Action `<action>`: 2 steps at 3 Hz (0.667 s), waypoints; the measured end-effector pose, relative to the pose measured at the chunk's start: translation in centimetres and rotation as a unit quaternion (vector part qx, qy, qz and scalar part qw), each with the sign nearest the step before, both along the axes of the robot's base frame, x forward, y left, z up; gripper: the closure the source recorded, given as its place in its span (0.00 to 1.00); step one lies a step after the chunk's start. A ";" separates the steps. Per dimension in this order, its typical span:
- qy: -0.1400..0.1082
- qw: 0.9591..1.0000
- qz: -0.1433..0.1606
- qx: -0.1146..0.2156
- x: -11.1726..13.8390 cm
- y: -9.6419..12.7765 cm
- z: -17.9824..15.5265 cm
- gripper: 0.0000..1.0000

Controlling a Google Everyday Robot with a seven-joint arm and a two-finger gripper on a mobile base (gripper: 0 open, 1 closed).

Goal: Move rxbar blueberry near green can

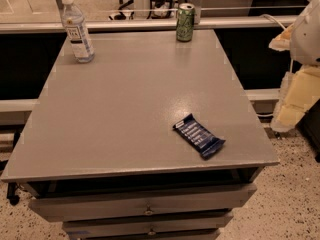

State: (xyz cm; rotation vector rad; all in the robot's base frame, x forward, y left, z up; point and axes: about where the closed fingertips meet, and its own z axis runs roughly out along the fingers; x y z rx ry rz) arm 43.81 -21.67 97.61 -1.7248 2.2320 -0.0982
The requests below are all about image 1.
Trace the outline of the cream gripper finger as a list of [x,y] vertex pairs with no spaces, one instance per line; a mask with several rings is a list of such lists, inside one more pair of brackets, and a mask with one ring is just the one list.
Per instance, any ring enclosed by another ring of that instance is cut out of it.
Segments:
[[290,49],[290,39],[293,25],[285,28],[279,35],[271,40],[269,47],[276,51],[286,51]]
[[320,99],[320,67],[303,65],[296,73],[287,72],[282,79],[271,129],[288,132]]

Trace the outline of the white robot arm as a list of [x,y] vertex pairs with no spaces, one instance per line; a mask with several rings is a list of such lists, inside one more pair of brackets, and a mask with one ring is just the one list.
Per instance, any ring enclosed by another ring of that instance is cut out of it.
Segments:
[[270,124],[273,131],[287,132],[320,99],[320,0],[311,0],[295,22],[272,39],[269,47],[288,50],[291,59],[301,64],[296,73],[285,73]]

